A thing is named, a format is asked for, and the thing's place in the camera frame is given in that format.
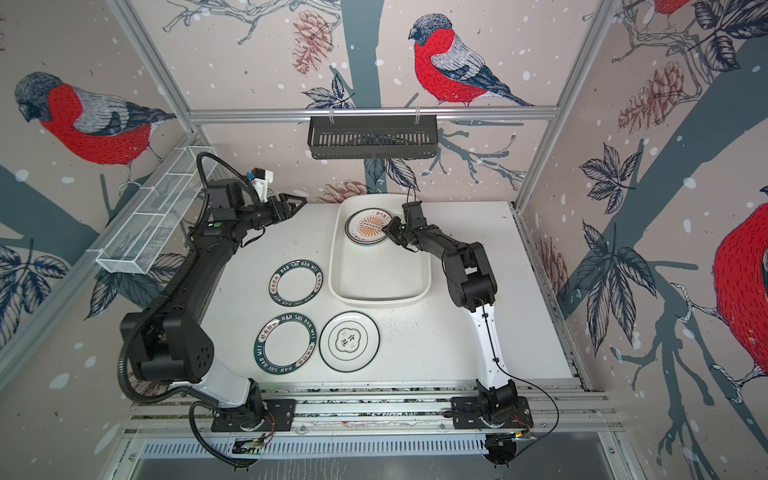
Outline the white mesh wall shelf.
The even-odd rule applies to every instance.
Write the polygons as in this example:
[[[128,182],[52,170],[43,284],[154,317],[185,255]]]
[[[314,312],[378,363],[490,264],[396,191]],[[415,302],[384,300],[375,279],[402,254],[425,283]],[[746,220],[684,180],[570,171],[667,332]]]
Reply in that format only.
[[[160,180],[139,194],[140,202],[96,258],[109,273],[146,274],[202,191],[196,157],[208,146],[178,149]]]

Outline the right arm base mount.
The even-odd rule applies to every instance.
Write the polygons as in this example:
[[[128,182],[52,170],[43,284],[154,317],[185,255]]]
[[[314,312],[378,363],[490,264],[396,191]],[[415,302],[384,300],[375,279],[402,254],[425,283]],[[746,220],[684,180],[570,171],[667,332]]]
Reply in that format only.
[[[530,430],[534,424],[528,399],[522,396],[515,403],[499,407],[481,406],[478,397],[453,397],[450,399],[450,408],[443,411],[442,415],[450,419],[457,430]]]

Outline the horizontal aluminium frame bar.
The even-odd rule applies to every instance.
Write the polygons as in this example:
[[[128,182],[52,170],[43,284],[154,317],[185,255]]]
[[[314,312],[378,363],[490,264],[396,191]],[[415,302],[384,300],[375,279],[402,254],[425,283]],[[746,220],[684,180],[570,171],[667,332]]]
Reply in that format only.
[[[405,116],[416,119],[435,116],[438,120],[552,121],[558,118],[556,106],[481,106],[481,107],[408,107],[356,109],[222,109],[191,110],[187,118],[195,125],[240,123],[302,123],[314,117],[335,120],[342,117]]]

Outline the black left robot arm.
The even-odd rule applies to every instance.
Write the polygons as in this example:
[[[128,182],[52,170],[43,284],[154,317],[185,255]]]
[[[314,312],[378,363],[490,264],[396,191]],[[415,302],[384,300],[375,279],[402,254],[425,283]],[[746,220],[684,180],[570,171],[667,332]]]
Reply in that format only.
[[[248,245],[247,234],[293,218],[306,204],[303,197],[281,193],[265,203],[227,201],[216,207],[206,196],[189,230],[189,253],[182,265],[148,307],[121,321],[117,381],[129,400],[154,404],[189,394],[222,406],[228,402],[223,392],[203,387],[214,377],[236,389],[232,406],[246,402],[251,381],[215,366],[215,347],[201,322],[227,263]]]

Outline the green rim plate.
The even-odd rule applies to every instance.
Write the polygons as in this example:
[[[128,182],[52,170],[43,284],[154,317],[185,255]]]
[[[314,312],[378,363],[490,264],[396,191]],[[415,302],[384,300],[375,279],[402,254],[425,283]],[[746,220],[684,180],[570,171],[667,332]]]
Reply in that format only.
[[[269,320],[256,336],[256,365],[270,375],[287,375],[300,369],[316,350],[318,334],[305,315],[291,312]]]
[[[279,267],[271,276],[268,293],[283,307],[301,306],[311,301],[321,290],[324,274],[310,260],[292,260]]]

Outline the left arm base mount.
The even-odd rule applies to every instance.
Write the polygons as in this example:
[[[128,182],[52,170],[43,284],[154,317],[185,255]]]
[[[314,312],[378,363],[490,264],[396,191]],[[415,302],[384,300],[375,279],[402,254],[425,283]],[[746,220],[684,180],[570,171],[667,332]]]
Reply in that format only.
[[[262,400],[253,405],[215,409],[211,430],[216,433],[288,432],[295,410],[293,399]]]

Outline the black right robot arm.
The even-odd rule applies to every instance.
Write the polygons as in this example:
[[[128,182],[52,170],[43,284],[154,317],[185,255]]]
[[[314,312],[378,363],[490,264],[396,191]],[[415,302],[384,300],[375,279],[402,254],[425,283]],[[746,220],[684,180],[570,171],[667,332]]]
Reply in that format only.
[[[439,261],[448,294],[468,315],[474,331],[479,415],[488,425],[501,426],[519,406],[519,394],[505,371],[495,322],[498,284],[485,248],[479,242],[459,241],[430,224],[420,201],[406,202],[402,210],[382,231],[400,247],[429,253]]]

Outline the orange sunburst plate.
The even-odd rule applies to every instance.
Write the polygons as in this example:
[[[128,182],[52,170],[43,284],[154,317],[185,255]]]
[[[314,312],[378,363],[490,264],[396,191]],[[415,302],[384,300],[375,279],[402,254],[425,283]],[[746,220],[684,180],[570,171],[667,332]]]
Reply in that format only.
[[[392,215],[384,209],[362,209],[346,220],[344,232],[357,245],[376,245],[386,239],[384,229],[391,220]]]

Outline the white flower plate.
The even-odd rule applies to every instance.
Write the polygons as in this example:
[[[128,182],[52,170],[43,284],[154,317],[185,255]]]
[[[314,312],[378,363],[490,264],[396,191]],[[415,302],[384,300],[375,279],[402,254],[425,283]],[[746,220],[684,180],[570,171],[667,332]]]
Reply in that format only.
[[[319,353],[331,370],[341,373],[360,371],[376,357],[381,345],[378,325],[359,311],[342,312],[323,328]]]

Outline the white plastic bin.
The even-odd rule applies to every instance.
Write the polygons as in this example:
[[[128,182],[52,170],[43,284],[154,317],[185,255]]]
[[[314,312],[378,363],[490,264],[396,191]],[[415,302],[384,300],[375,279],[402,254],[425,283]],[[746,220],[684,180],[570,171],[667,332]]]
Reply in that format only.
[[[344,232],[346,220],[366,208],[402,215],[402,194],[366,194],[344,200],[337,213],[328,273],[331,293],[343,303],[360,308],[392,308],[421,300],[432,285],[428,254],[410,252],[389,240],[362,246]]]

